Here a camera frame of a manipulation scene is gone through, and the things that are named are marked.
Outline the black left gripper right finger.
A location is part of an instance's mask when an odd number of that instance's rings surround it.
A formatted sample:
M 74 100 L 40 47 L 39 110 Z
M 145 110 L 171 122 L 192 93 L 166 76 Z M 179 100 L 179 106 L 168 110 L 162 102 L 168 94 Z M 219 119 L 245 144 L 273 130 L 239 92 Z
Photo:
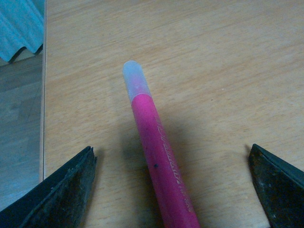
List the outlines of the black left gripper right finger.
M 304 172 L 257 144 L 249 157 L 252 182 L 272 228 L 304 226 Z

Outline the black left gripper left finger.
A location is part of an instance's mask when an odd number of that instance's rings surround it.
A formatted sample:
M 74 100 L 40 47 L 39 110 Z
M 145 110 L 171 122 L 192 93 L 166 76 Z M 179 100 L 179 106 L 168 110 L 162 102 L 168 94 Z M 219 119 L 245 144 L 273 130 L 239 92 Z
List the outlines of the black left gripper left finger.
M 97 157 L 88 146 L 26 195 L 0 212 L 2 228 L 77 228 L 95 178 Z

